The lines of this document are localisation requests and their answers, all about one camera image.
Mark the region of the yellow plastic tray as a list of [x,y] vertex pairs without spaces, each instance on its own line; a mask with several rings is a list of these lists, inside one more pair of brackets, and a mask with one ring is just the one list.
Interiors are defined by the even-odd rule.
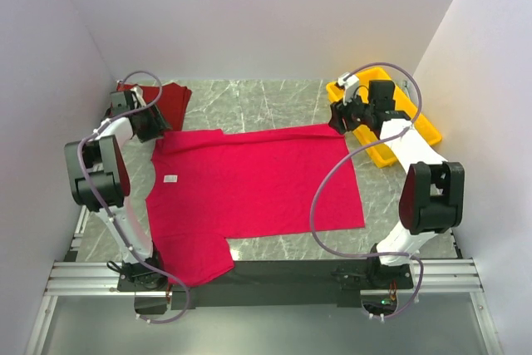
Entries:
[[[417,103],[396,85],[384,71],[388,67],[400,72],[412,84]],[[421,90],[413,76],[390,62],[372,62],[351,71],[359,78],[359,86],[342,90],[337,80],[326,85],[331,103],[348,103],[361,99],[372,109],[372,124],[360,125],[352,132],[362,148],[378,167],[399,163],[404,170],[417,162],[440,165],[446,159],[432,146],[441,142],[439,131],[421,113]]]

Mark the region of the pink t-shirt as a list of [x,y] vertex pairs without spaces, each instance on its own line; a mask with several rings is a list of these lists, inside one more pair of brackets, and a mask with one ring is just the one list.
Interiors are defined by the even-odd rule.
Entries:
[[233,268],[230,239],[362,228],[347,153],[326,125],[165,134],[155,143],[145,202],[163,268],[198,286]]

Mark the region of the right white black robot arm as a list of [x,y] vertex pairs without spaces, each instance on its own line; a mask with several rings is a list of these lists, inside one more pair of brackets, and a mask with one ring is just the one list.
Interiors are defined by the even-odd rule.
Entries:
[[395,83],[371,80],[362,98],[361,84],[348,73],[337,79],[342,97],[331,105],[330,127],[340,134],[367,127],[387,146],[406,172],[399,199],[399,221],[372,249],[366,281],[382,288],[398,275],[411,255],[438,234],[460,224],[465,170],[461,163],[439,155],[414,126],[412,116],[397,109]]

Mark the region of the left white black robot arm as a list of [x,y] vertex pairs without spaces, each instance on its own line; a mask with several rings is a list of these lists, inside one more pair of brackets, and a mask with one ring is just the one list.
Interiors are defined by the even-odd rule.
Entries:
[[124,291],[156,291],[168,283],[160,253],[131,207],[131,181],[121,154],[129,140],[151,141],[170,128],[157,106],[144,106],[139,86],[114,91],[96,137],[82,147],[81,156],[77,141],[64,146],[74,201],[102,220],[119,246],[121,264],[109,261],[106,266],[118,273],[118,289]]

